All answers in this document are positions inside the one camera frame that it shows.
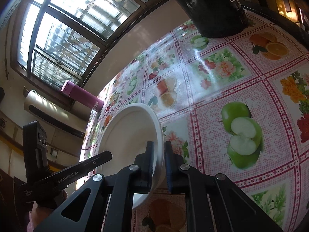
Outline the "white paper bowl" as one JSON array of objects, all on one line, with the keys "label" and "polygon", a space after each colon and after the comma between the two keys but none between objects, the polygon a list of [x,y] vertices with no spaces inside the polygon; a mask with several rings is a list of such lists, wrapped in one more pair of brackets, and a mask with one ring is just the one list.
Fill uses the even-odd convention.
[{"label": "white paper bowl", "polygon": [[164,137],[161,123],[155,111],[143,103],[133,103],[122,107],[112,117],[103,131],[98,152],[110,151],[111,161],[95,170],[104,176],[118,173],[132,165],[135,157],[146,151],[148,141],[154,142],[151,193],[162,183],[166,170],[164,163]]}]

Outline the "white tower air conditioner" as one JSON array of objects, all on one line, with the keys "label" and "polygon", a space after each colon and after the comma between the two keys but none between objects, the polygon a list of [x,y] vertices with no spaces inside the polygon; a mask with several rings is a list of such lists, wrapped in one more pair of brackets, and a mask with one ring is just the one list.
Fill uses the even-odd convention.
[{"label": "white tower air conditioner", "polygon": [[25,97],[24,110],[71,135],[84,138],[87,122],[55,105],[31,90]]}]

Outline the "floral fruit tablecloth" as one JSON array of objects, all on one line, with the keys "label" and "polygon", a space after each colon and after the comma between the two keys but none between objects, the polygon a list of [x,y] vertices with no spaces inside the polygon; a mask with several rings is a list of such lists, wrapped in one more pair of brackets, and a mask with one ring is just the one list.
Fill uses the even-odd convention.
[{"label": "floral fruit tablecloth", "polygon": [[185,163],[223,173],[284,231],[308,212],[308,46],[246,13],[243,32],[202,37],[191,21],[135,57],[99,91],[80,160],[98,153],[108,122],[128,104],[150,106]]}]

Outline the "magenta thermos bottle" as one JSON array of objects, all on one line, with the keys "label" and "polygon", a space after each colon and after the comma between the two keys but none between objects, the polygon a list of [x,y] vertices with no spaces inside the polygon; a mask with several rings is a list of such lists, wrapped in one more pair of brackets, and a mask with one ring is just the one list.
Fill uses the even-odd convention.
[{"label": "magenta thermos bottle", "polygon": [[100,112],[104,106],[104,102],[98,97],[69,80],[64,82],[61,92],[96,112]]}]

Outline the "dark framed window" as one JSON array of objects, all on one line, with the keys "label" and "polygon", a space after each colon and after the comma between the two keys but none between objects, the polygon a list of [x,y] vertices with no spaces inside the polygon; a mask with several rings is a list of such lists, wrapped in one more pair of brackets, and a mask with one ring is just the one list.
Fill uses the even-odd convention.
[{"label": "dark framed window", "polygon": [[10,66],[53,100],[66,80],[85,86],[134,24],[168,0],[25,0],[13,21]]}]

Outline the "black electric kettle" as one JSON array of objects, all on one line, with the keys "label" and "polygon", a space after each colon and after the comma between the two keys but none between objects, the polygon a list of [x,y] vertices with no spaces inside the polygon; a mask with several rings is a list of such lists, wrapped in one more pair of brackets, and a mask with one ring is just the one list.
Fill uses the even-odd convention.
[{"label": "black electric kettle", "polygon": [[223,38],[248,27],[239,0],[176,0],[202,36]]}]

